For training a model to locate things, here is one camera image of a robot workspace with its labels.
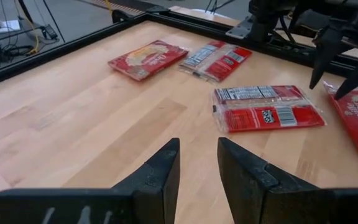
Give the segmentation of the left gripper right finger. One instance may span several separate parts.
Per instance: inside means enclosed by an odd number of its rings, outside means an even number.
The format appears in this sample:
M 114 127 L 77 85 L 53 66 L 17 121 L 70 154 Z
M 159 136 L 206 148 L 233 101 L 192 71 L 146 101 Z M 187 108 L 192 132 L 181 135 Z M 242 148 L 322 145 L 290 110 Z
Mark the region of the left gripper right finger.
M 221 182 L 235 224 L 328 224 L 331 193 L 218 139 Z

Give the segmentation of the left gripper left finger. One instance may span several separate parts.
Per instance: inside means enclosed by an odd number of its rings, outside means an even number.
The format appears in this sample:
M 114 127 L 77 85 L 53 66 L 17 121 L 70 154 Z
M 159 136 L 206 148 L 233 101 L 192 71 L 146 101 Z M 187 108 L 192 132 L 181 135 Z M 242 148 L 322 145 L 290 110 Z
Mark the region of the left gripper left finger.
M 180 139 L 172 138 L 137 170 L 112 187 L 129 203 L 112 224 L 174 224 L 180 183 Z

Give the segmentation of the silver mounting plate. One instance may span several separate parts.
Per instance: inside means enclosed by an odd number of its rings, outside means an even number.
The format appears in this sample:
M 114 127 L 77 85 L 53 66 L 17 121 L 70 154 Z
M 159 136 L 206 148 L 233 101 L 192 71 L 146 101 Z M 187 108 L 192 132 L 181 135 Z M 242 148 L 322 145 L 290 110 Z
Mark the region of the silver mounting plate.
M 227 31 L 226 35 L 237 39 L 244 39 L 250 34 L 253 23 L 254 16 L 247 16 L 238 25 Z

